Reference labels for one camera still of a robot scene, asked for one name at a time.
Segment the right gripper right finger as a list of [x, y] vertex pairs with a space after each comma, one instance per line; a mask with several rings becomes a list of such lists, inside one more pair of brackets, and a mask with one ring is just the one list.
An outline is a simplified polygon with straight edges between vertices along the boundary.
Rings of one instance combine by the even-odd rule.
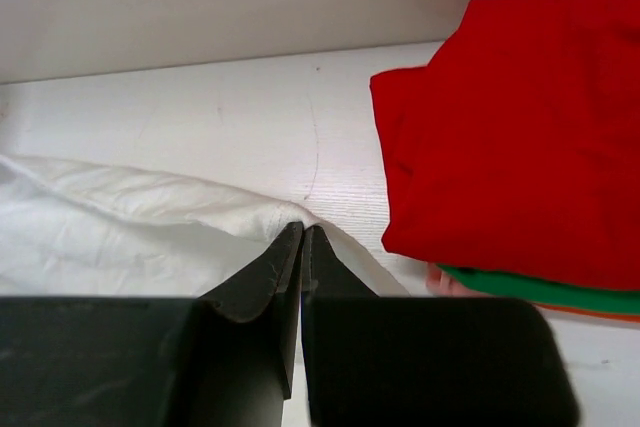
[[553, 333], [531, 304], [383, 297], [318, 226], [302, 251], [302, 346], [315, 426], [575, 426]]

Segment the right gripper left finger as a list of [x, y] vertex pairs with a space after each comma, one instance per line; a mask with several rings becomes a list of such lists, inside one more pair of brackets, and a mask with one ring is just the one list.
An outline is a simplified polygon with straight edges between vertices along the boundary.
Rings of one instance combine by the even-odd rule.
[[304, 228], [196, 298], [1, 301], [5, 426], [278, 426]]

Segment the white t shirt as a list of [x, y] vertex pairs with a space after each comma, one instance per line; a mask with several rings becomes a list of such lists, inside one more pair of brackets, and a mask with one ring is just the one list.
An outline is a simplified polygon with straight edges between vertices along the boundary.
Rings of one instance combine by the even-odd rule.
[[1, 159], [5, 295], [196, 297], [260, 255], [303, 207], [174, 173]]

